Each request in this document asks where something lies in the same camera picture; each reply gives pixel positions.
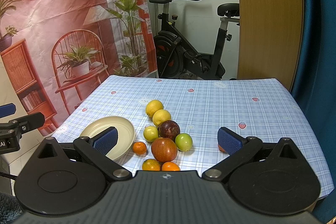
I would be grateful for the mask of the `cream round plate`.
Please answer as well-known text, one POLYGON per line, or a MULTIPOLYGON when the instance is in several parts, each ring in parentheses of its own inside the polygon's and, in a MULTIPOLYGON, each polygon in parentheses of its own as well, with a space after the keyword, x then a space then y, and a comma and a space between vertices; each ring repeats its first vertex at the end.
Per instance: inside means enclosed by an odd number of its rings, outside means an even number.
POLYGON ((127 152, 135 138, 135 129, 126 118, 118 116, 100 118, 86 126, 80 136, 92 138, 108 127, 115 127, 118 131, 117 144, 106 155, 109 159, 116 160, 127 152))

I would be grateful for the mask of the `small orange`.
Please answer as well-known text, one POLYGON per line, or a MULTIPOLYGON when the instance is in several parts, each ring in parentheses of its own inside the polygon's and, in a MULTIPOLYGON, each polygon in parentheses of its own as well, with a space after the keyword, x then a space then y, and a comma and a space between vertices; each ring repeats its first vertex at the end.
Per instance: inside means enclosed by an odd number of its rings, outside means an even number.
POLYGON ((147 146, 142 141, 137 141, 133 143, 132 150, 137 155, 143 155, 147 153, 147 146))

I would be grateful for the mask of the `orange tangerine front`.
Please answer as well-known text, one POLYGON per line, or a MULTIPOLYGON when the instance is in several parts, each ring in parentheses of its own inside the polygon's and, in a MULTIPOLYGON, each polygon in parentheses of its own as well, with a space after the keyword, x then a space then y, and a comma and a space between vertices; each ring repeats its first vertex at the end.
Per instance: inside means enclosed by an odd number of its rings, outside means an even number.
POLYGON ((169 171, 180 171, 180 168, 177 164, 175 164, 174 162, 168 161, 168 162, 164 162, 163 165, 161 166, 161 170, 165 171, 165 172, 169 172, 169 171))

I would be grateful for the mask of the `yellow-orange citrus fruit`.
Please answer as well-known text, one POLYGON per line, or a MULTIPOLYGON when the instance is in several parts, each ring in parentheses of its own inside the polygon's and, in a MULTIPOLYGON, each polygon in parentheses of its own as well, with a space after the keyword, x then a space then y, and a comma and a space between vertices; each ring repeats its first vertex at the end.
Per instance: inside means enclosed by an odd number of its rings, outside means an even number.
POLYGON ((149 170, 149 171, 160 171, 161 165, 160 163, 155 159, 146 159, 142 163, 142 170, 149 170))

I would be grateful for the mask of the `blue plaid tablecloth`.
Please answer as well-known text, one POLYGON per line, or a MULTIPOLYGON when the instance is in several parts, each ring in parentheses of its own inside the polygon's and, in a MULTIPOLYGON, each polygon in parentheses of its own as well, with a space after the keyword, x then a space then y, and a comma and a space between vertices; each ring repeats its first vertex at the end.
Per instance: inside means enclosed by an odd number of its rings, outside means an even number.
POLYGON ((256 136, 267 143, 291 138, 306 157, 321 184, 321 197, 333 189, 333 179, 319 142, 291 94, 276 79, 170 80, 108 77, 55 131, 59 142, 76 139, 90 123, 109 116, 129 120, 135 140, 152 124, 146 105, 159 100, 193 139, 189 152, 175 159, 182 170, 204 172, 223 160, 217 132, 227 127, 241 136, 256 136))

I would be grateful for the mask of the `orange tangerine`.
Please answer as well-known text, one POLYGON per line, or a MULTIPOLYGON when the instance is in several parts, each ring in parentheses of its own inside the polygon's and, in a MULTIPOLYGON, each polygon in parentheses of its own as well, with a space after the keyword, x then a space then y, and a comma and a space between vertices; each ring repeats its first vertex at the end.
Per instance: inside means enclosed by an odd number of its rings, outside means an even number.
POLYGON ((218 144, 218 149, 219 151, 223 152, 223 153, 226 153, 226 151, 218 144))
POLYGON ((168 162, 164 162, 163 165, 161 166, 161 170, 165 171, 165 172, 169 172, 169 171, 180 171, 180 168, 177 164, 175 164, 174 162, 168 161, 168 162))

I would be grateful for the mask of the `red apple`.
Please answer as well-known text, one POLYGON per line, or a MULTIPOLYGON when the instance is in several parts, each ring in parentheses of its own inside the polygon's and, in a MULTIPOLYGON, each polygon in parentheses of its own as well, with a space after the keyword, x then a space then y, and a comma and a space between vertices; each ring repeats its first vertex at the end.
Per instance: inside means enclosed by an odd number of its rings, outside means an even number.
POLYGON ((159 162, 173 161, 178 154, 176 144, 170 138, 159 137, 151 144, 151 152, 159 162))

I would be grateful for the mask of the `yellow lemon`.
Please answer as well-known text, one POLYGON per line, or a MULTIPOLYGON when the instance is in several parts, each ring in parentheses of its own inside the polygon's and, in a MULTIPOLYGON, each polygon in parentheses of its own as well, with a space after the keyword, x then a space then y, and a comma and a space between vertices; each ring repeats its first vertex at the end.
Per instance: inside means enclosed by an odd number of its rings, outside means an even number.
POLYGON ((155 114, 156 111, 162 110, 163 109, 163 104, 159 100, 151 100, 147 105, 146 105, 146 115, 150 118, 153 118, 153 115, 155 114))
POLYGON ((157 110, 152 118, 152 121, 156 127, 159 127, 163 122, 171 120, 171 114, 164 109, 157 110))

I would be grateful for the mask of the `green round fruit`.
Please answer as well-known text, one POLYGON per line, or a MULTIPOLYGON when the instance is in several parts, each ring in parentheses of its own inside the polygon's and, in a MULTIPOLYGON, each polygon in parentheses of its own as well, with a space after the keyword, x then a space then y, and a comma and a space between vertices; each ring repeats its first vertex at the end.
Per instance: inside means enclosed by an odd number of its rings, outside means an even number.
POLYGON ((193 146, 193 140, 189 134, 181 133, 176 136, 175 144, 180 151, 187 152, 193 146))

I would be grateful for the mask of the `black exercise bike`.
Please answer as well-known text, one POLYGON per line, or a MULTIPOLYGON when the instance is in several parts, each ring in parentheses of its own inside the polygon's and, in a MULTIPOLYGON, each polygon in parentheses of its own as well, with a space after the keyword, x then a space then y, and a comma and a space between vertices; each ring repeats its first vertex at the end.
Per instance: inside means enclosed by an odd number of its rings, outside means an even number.
POLYGON ((200 53, 176 28, 177 15, 169 16, 169 4, 175 0, 149 0, 150 3, 163 5, 163 12, 158 14, 161 30, 153 38, 158 75, 165 79, 177 79, 189 72, 203 80, 221 80, 226 70, 221 63, 224 44, 231 41, 227 32, 228 23, 240 24, 238 3, 225 3, 217 8, 221 23, 218 29, 214 53, 200 53))

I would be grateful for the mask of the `wooden door panel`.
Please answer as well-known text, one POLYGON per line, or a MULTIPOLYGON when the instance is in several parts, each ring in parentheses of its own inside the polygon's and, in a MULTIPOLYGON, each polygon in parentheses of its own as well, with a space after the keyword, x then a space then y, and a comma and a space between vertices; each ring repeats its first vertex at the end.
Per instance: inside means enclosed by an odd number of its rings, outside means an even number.
POLYGON ((291 89, 303 29, 304 0, 239 0, 239 79, 276 78, 291 89))

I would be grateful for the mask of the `yellow-green round fruit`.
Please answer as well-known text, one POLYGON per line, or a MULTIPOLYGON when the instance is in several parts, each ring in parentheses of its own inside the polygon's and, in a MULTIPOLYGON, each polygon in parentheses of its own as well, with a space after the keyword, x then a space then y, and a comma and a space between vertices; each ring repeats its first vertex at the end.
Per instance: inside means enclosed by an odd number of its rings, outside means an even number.
POLYGON ((155 126, 147 126, 143 131, 143 137, 149 143, 152 143, 159 137, 158 129, 155 126))

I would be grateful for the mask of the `blue curtain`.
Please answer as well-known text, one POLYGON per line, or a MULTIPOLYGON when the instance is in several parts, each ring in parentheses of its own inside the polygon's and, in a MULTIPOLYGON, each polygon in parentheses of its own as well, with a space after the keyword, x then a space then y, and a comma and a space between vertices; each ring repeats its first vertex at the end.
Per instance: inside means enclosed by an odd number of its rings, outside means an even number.
POLYGON ((335 179, 335 0, 304 0, 302 43, 291 94, 335 179))

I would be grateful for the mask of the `printed room backdrop cloth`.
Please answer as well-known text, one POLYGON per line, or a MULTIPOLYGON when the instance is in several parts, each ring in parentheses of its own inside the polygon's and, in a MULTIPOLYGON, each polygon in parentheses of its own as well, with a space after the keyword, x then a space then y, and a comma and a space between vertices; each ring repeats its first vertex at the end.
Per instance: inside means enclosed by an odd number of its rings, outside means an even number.
POLYGON ((157 70, 147 0, 1 0, 1 59, 46 136, 109 76, 157 70))

